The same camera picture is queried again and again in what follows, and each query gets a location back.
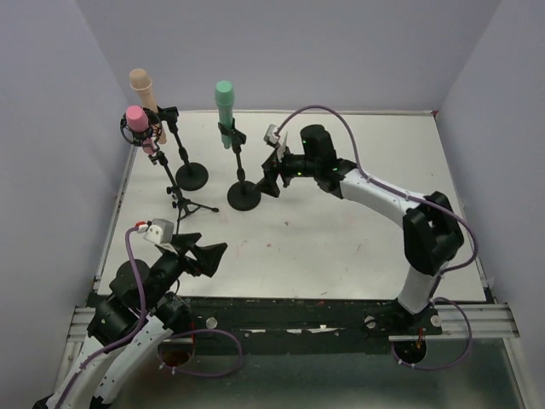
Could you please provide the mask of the teal microphone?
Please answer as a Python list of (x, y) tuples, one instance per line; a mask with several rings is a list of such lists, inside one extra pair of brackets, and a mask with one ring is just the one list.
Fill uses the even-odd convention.
[(218, 128), (220, 129), (221, 141), (225, 149), (229, 149), (232, 145), (229, 133), (232, 129), (234, 102), (235, 93), (232, 83), (227, 80), (219, 81), (215, 86), (215, 104), (219, 114)]

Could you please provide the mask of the peach microphone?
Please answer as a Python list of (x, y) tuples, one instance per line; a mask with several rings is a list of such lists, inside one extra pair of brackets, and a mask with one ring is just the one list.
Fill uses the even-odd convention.
[(153, 82), (145, 69), (135, 68), (129, 73), (131, 89), (139, 96), (141, 105), (158, 114), (158, 104), (153, 90)]

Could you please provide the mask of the black tripod shock-mount stand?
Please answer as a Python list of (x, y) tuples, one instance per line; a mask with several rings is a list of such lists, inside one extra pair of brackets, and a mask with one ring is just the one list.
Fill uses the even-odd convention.
[[(177, 222), (181, 222), (184, 219), (187, 219), (189, 216), (192, 216), (199, 210), (209, 210), (213, 213), (218, 213), (220, 211), (217, 207), (208, 206), (206, 204), (200, 204), (193, 200), (190, 200), (184, 195), (184, 190), (182, 190), (176, 183), (175, 180), (175, 174), (172, 172), (170, 166), (169, 166), (169, 160), (164, 152), (164, 150), (160, 147), (160, 140), (164, 136), (164, 127), (163, 127), (163, 121), (161, 121), (158, 117), (158, 115), (149, 110), (148, 108), (142, 107), (149, 118), (149, 124), (154, 129), (154, 137), (153, 141), (155, 144), (154, 148), (154, 154), (153, 155), (147, 155), (150, 162), (153, 165), (159, 165), (166, 173), (166, 176), (169, 180), (169, 185), (166, 187), (166, 193), (171, 197), (172, 200), (172, 207), (177, 210), (178, 215), (176, 217)], [(120, 119), (119, 123), (119, 131), (123, 139), (128, 142), (123, 135), (123, 128), (126, 125), (125, 121), (125, 113)]]

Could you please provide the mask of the pink microphone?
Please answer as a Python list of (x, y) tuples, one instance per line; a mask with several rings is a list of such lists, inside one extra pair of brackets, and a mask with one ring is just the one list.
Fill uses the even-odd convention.
[(123, 135), (133, 146), (140, 147), (145, 154), (153, 155), (155, 144), (153, 141), (154, 129), (149, 124), (146, 111), (139, 106), (130, 106), (125, 112), (126, 125)]

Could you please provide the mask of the black round-base clip stand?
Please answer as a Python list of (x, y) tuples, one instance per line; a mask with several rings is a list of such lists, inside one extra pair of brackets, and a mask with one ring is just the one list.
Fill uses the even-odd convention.
[(183, 162), (183, 165), (176, 171), (175, 180), (177, 185), (184, 191), (197, 191), (205, 186), (209, 179), (207, 169), (200, 163), (191, 162), (187, 150), (183, 146), (178, 134), (178, 117), (179, 111), (177, 107), (158, 107), (158, 117), (164, 121), (169, 129), (169, 132), (174, 136), (178, 146), (178, 153)]

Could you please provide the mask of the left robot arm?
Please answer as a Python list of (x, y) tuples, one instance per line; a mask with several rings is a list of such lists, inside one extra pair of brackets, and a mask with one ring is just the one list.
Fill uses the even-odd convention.
[(192, 331), (191, 309), (171, 287), (182, 274), (213, 276), (227, 244), (199, 246), (200, 233), (161, 233), (156, 225), (146, 227), (144, 237), (159, 258), (147, 265), (128, 254), (110, 295), (95, 308), (71, 370), (36, 408), (108, 408), (162, 341)]

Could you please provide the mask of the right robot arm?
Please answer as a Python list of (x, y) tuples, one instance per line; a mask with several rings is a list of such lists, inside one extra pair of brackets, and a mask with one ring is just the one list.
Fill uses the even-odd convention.
[(356, 163), (337, 157), (330, 133), (320, 124), (301, 130), (301, 154), (289, 150), (287, 135), (275, 125), (268, 127), (264, 141), (273, 151), (261, 166), (263, 177), (257, 184), (261, 193), (277, 198), (293, 179), (309, 177), (322, 191), (373, 210), (401, 227), (409, 271), (397, 302), (410, 314), (422, 312), (440, 273), (464, 243), (448, 198), (441, 192), (402, 191), (363, 176)]

